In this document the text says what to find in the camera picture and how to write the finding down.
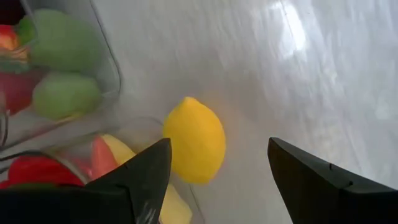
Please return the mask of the green pear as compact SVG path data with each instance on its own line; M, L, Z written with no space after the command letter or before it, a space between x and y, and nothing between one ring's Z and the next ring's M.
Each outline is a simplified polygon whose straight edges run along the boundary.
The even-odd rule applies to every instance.
M37 40L30 48L30 62L54 70L81 72L99 63L102 44L94 28L69 14L53 9L34 12Z

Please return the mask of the orange carrot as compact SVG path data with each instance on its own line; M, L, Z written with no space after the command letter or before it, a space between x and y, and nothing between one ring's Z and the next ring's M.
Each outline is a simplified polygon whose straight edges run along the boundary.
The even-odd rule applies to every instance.
M118 167L113 153L101 136L95 137L91 152L91 180L98 179Z

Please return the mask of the yellow corn cob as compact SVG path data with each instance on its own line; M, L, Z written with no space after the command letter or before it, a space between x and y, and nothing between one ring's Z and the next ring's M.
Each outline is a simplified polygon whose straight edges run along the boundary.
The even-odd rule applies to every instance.
M110 134L102 135L101 139L108 145L119 166L136 155L127 145ZM161 224L190 224L191 219L190 207L178 194L176 188L169 184L160 211Z

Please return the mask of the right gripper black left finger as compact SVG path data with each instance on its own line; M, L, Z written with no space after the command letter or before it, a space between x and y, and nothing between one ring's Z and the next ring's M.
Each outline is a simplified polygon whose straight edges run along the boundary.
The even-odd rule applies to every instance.
M163 138L83 186L0 189L0 224L158 224L171 160L170 140Z

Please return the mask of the clear plastic container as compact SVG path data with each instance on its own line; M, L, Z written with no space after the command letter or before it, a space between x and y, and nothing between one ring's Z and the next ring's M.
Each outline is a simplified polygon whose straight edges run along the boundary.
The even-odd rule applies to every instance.
M100 17L96 12L94 0L20 0L20 2L25 10L25 16L32 19L34 23L36 35L29 43L25 45L19 44L19 47L15 50L0 52L0 72L19 74L30 70L43 70L47 72L46 76L50 72L59 72L79 73L80 75L94 78L101 90L102 100L92 112L109 104L118 97L121 88L121 77L108 41L106 40ZM97 66L81 72L70 72L32 64L30 62L30 48L38 36L34 20L34 12L38 9L61 11L90 24L97 32L102 44L103 56ZM4 93L0 92L0 151L12 148L24 141L52 131L84 115L52 120L38 115L33 110L31 102L29 107L11 116L10 112L6 109Z
M24 141L12 148L0 151L0 182L7 179L12 162L20 156L32 155L34 151L55 159L78 176L83 183L91 180L92 143L97 136L110 134L127 145L138 155L157 141L162 135L162 123L154 118L138 117L120 123L83 123L67 128L67 124ZM190 184L182 182L171 170L169 184L172 184L192 211L190 224L205 224L205 217Z

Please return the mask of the yellow lemon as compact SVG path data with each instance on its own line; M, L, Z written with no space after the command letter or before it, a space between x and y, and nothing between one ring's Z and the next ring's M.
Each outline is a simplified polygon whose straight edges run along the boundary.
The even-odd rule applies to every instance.
M172 170L191 184L207 184L226 153L226 136L217 115L193 97L185 97L167 116L163 137L172 145Z

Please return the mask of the small green lime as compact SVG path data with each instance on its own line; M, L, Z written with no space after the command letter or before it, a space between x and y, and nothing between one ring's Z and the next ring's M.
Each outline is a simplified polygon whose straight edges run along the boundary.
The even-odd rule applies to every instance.
M25 45L35 38L35 27L32 19L24 16L15 26L15 32L18 36L20 45Z

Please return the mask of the red bell pepper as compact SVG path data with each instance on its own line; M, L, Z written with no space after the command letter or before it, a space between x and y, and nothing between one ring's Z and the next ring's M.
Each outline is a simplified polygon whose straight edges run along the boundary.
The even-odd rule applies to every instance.
M20 156L10 165L0 189L21 184L78 185L84 183L70 169L45 156Z

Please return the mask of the orange fruit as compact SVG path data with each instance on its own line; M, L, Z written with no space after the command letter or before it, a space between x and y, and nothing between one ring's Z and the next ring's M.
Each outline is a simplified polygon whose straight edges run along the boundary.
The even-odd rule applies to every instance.
M19 47L18 35L11 25L0 24L0 52L12 51Z

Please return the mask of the white table mat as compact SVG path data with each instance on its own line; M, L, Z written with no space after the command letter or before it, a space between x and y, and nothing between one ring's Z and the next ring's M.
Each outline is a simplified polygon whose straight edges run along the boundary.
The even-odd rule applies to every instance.
M114 112L163 121L186 96L219 117L224 163L174 184L192 224L289 224L278 137L398 189L398 0L93 0L123 75Z

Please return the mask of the dark brown avocado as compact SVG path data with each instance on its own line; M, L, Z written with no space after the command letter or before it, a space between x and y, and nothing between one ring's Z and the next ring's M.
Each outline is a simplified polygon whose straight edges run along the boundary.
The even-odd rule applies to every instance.
M0 24L16 25L25 16L20 0L0 0Z

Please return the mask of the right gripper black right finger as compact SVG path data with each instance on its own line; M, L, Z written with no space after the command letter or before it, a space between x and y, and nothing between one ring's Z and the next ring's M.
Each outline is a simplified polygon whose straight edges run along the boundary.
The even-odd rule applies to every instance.
M293 224L398 224L398 190L279 138L267 155Z

